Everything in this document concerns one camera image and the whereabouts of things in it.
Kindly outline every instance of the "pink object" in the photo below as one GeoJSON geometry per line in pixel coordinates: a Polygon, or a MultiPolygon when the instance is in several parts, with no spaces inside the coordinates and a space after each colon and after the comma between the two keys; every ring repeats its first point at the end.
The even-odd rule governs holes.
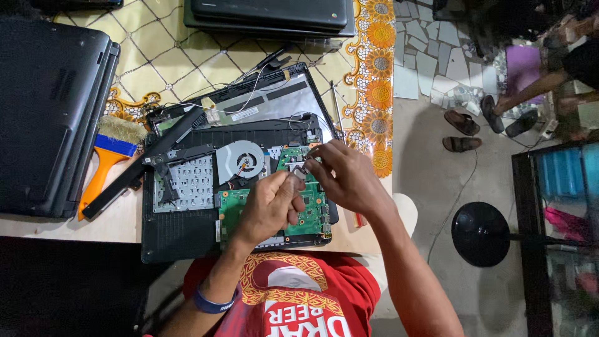
{"type": "Polygon", "coordinates": [[[589,222],[555,208],[545,208],[545,219],[568,240],[585,241],[589,237],[589,222]]]}
{"type": "MultiPolygon", "coordinates": [[[[541,53],[535,47],[509,46],[506,47],[507,62],[507,92],[508,97],[514,96],[540,78],[541,53]]],[[[544,95],[536,96],[529,103],[540,104],[544,95]]]]}

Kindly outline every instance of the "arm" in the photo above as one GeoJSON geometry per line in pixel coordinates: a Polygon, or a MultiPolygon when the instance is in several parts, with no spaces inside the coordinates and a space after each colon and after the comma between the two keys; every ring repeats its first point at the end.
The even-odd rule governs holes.
{"type": "MultiPolygon", "coordinates": [[[[304,189],[304,182],[287,171],[278,171],[256,183],[247,196],[241,222],[231,243],[199,287],[207,300],[214,303],[231,301],[241,268],[254,247],[285,229],[288,223],[297,223],[297,212],[305,209],[299,195],[304,189]]],[[[224,315],[197,310],[191,298],[185,301],[161,336],[204,336],[224,315]]]]}
{"type": "Polygon", "coordinates": [[[451,302],[406,232],[370,159],[337,140],[316,146],[305,167],[339,206],[363,214],[379,241],[389,293],[410,336],[464,336],[451,302]]]}

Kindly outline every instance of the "green circuit board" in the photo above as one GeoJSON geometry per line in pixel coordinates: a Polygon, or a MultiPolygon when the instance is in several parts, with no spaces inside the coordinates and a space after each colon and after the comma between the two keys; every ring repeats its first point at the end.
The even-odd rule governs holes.
{"type": "MultiPolygon", "coordinates": [[[[220,242],[225,246],[231,234],[239,223],[241,213],[246,205],[249,189],[220,191],[220,201],[215,200],[219,208],[220,242]]],[[[300,196],[305,204],[305,211],[298,214],[297,225],[290,225],[284,230],[285,237],[302,234],[321,234],[324,238],[331,237],[329,223],[329,206],[325,193],[320,190],[317,182],[307,183],[305,191],[300,196]]]]}
{"type": "MultiPolygon", "coordinates": [[[[295,146],[289,147],[287,149],[282,149],[281,155],[279,156],[279,164],[277,165],[277,171],[293,171],[295,166],[298,165],[296,163],[299,163],[299,165],[303,166],[304,156],[308,154],[310,149],[311,148],[309,146],[295,146]]],[[[308,174],[304,180],[306,183],[316,181],[312,174],[308,174]]]]}

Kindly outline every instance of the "right hand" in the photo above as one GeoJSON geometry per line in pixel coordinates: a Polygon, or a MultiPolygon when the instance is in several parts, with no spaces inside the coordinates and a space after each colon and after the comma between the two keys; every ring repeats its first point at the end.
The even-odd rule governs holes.
{"type": "Polygon", "coordinates": [[[374,174],[370,158],[334,139],[308,152],[304,167],[312,173],[326,196],[339,206],[367,218],[397,209],[374,174]],[[322,163],[314,158],[320,157],[322,163]]]}

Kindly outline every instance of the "metal rod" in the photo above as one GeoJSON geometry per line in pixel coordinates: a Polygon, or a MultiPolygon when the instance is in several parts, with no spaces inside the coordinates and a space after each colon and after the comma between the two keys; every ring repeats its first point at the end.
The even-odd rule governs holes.
{"type": "Polygon", "coordinates": [[[341,130],[341,141],[345,144],[345,131],[343,131],[343,126],[341,125],[341,112],[339,111],[339,104],[337,103],[337,95],[335,94],[335,84],[333,81],[331,83],[331,92],[333,93],[333,101],[335,102],[335,110],[337,111],[337,120],[339,123],[339,130],[341,130]]]}

